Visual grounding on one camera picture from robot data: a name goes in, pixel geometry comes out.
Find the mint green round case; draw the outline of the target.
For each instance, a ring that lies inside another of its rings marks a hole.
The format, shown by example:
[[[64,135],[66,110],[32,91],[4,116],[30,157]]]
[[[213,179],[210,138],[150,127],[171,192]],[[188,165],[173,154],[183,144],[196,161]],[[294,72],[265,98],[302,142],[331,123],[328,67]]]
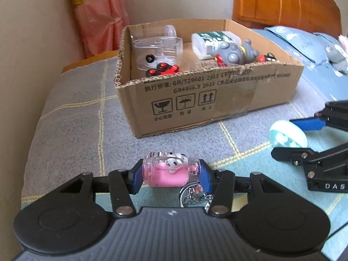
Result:
[[[273,147],[307,148],[308,140],[304,132],[295,124],[286,120],[276,121],[268,132]]]

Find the pink keychain toy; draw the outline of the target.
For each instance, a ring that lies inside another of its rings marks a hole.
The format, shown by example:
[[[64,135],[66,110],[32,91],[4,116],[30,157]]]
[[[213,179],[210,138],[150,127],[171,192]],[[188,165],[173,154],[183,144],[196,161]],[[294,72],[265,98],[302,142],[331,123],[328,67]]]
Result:
[[[199,182],[199,160],[182,153],[151,152],[143,159],[143,181],[151,187],[179,187],[181,207],[202,206],[209,211],[212,194]]]

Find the black robot toy red eyes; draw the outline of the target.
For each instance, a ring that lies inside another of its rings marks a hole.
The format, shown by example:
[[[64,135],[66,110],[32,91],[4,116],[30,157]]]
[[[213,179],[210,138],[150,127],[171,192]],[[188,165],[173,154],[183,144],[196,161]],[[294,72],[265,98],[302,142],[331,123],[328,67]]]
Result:
[[[258,62],[275,62],[277,59],[273,53],[268,52],[267,54],[262,54],[258,56]]]

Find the red black toy car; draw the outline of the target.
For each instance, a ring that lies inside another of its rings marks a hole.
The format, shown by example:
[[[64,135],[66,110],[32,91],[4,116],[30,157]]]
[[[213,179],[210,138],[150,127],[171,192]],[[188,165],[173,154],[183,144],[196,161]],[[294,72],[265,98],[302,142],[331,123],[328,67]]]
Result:
[[[172,75],[181,72],[178,65],[169,65],[161,62],[157,64],[156,68],[151,68],[146,71],[146,77],[155,77],[160,75]]]

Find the clear plastic container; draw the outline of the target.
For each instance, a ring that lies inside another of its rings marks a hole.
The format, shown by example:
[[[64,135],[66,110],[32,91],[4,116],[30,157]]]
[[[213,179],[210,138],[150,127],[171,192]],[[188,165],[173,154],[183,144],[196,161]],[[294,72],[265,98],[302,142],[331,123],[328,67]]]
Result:
[[[183,40],[178,37],[149,37],[134,43],[136,64],[139,70],[156,68],[161,62],[180,65]]]

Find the golden capsule bottle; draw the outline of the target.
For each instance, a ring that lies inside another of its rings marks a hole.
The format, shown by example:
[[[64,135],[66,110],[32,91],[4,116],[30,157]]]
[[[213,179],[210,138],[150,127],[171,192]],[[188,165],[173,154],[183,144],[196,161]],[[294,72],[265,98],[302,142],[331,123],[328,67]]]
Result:
[[[217,68],[236,68],[239,64],[224,64],[213,60],[196,61],[190,66],[190,71],[216,70]]]

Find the grey plush toy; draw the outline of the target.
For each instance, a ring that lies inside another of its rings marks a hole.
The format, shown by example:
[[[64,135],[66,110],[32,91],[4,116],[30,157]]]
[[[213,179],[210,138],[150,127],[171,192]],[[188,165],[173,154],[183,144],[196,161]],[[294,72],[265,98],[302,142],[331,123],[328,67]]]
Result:
[[[333,68],[347,75],[347,53],[337,44],[325,48],[326,56]]]

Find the grey teal checked blanket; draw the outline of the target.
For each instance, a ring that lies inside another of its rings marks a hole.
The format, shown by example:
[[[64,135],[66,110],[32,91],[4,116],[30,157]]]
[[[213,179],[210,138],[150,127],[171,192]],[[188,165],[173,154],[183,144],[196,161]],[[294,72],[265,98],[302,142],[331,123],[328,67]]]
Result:
[[[268,131],[277,120],[309,117],[325,100],[306,80],[284,105],[194,129],[138,139],[114,88],[116,61],[109,59],[62,74],[47,98],[25,167],[22,205],[83,171],[103,176],[131,168],[152,151],[181,152],[238,176],[259,171],[322,208],[331,238],[323,253],[336,260],[347,246],[347,195],[310,191],[301,167],[271,157]]]

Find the blue floral pillow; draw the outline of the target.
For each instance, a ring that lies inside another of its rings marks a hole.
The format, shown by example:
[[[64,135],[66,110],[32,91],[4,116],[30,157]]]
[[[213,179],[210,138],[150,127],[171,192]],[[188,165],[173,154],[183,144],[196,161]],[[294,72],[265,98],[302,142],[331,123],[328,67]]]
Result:
[[[310,33],[280,25],[254,31],[302,62],[303,77],[325,98],[330,101],[347,100],[347,75],[333,68],[325,52],[327,46],[334,44],[345,50],[339,40],[325,33]]]

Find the cardboard box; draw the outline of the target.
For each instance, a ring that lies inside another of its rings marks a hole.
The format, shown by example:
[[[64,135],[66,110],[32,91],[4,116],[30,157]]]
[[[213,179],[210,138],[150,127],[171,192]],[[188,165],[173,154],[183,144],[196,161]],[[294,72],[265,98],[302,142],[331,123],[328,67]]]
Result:
[[[122,32],[114,84],[135,137],[189,129],[291,100],[304,67],[277,44],[231,20],[176,19],[167,23],[183,39],[177,74],[147,78],[136,65],[132,37],[160,28],[165,21],[131,25]],[[191,36],[215,30],[250,40],[261,54],[273,53],[276,61],[202,66],[192,51]]]

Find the grey spotted toy figure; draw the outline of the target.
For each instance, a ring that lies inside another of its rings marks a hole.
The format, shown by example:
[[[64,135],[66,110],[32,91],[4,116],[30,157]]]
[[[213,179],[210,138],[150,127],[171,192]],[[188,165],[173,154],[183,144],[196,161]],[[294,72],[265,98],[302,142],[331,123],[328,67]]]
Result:
[[[251,40],[246,39],[242,45],[223,41],[216,50],[209,53],[217,63],[226,65],[244,65],[254,62],[259,52],[251,45]]]

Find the wooden headboard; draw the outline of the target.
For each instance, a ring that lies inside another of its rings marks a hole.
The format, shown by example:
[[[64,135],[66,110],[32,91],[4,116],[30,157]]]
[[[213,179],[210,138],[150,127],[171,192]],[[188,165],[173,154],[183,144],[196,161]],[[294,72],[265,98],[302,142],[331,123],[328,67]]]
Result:
[[[334,0],[234,0],[232,20],[248,28],[283,25],[333,37],[342,34]]]

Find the white green pill bottle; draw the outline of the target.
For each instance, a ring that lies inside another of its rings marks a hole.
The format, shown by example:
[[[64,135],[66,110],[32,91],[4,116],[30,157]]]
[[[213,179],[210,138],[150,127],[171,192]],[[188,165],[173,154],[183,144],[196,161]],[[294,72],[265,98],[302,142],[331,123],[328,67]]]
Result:
[[[239,36],[230,31],[196,32],[191,35],[192,51],[200,60],[212,59],[210,53],[224,41],[242,44]]]

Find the clear plastic tube bottle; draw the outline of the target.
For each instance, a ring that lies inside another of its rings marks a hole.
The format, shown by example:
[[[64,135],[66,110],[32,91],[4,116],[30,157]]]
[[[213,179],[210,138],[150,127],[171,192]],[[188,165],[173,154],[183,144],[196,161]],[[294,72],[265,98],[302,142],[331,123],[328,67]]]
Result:
[[[161,25],[158,27],[141,27],[133,30],[130,34],[132,42],[137,43],[140,40],[152,37],[177,37],[176,29],[173,25]]]

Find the pink orange curtain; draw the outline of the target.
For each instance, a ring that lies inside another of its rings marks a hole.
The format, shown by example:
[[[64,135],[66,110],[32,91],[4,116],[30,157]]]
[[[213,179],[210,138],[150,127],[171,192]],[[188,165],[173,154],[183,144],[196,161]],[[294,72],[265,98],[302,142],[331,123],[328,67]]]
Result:
[[[119,49],[129,17],[124,0],[71,0],[87,58]]]

